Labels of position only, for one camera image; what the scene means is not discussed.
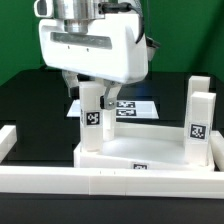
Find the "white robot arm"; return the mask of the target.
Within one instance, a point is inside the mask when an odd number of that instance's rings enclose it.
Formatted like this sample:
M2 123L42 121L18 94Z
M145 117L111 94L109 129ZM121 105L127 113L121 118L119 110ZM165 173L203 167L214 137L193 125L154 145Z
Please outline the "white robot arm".
M34 13L46 65L102 79L103 109L116 106L121 85L146 77L160 47L134 0L35 0Z

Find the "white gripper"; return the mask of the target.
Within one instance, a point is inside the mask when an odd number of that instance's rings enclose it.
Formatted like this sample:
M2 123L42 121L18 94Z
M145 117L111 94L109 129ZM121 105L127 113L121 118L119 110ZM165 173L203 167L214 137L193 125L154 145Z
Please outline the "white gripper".
M135 83L147 75L146 40L139 33L140 18L134 13L107 14L90 22L85 35L65 32L60 20L39 23L43 59L48 66L63 70L69 97L79 97L77 73L106 79L100 97L105 110L116 108L120 83Z

